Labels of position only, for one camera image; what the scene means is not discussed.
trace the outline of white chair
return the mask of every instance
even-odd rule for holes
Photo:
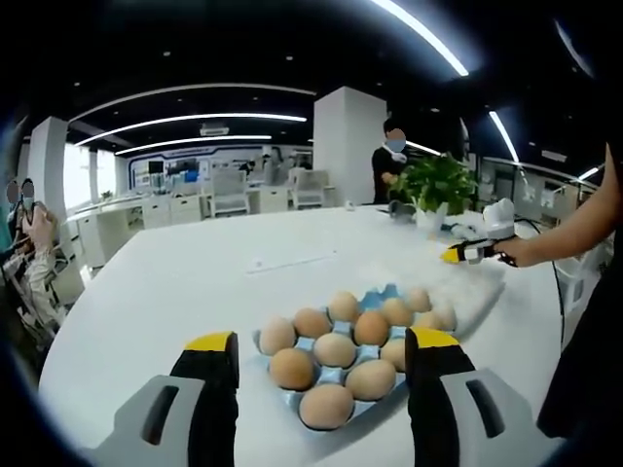
[[[218,170],[212,173],[212,217],[229,214],[248,214],[249,196],[246,192],[246,173],[237,169]]]
[[[295,209],[324,206],[324,174],[318,170],[305,170],[296,175],[292,190]]]
[[[598,265],[603,252],[604,245],[600,243],[584,253],[580,260],[566,258],[556,262],[565,315],[583,312],[588,305],[593,288],[599,281]]]

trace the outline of cable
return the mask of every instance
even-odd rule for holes
[[[540,235],[541,234],[541,230],[536,226],[536,223],[534,221],[531,221],[530,219],[526,219],[525,217],[516,217],[515,218],[515,222],[525,222],[526,224],[529,224],[533,229],[536,230],[536,232]],[[563,343],[565,342],[565,307],[563,304],[563,293],[561,291],[561,282],[560,279],[558,277],[558,272],[556,271],[556,264],[552,261],[552,268],[554,269],[554,277],[556,277],[556,289],[558,290],[558,306],[559,306],[559,310],[561,313],[561,318],[562,318],[562,332],[561,332],[561,349],[563,348]]]

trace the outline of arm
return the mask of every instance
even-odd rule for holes
[[[495,250],[516,259],[520,267],[576,256],[590,250],[614,230],[620,217],[621,196],[614,162],[605,148],[604,180],[598,190],[556,229],[530,240],[499,243]]]
[[[388,185],[394,183],[398,178],[396,175],[393,175],[390,172],[390,164],[387,163],[384,155],[382,153],[379,153],[378,150],[375,151],[374,155],[372,156],[372,169],[377,173],[381,173],[381,179],[384,181],[384,183]]]

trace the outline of hand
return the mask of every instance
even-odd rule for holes
[[[515,237],[510,240],[504,240],[494,245],[497,253],[505,253],[515,260],[518,268],[528,268],[539,263],[538,258],[534,254],[532,243],[530,240]]]

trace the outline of sleeve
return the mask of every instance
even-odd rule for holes
[[[387,152],[383,149],[377,149],[372,155],[372,170],[375,173],[383,174],[391,172],[391,163],[387,159]]]

